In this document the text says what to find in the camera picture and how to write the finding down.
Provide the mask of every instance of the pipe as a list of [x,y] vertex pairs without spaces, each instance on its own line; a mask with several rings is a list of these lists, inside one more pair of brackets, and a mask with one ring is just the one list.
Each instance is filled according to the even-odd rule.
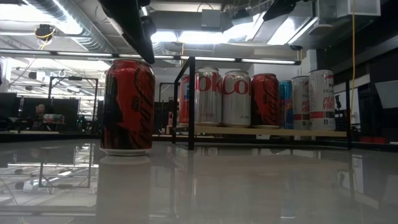
[[40,12],[59,21],[57,27],[67,34],[90,37],[74,37],[73,40],[90,52],[116,52],[103,34],[93,25],[80,8],[71,0],[23,0]]

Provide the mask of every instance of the shelf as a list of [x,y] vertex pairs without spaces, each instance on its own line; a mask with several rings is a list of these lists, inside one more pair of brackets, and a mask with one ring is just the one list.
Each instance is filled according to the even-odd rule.
[[208,134],[269,134],[278,136],[328,136],[328,137],[347,137],[345,131],[307,131],[291,129],[260,129],[260,128],[222,128],[195,126],[195,133]]

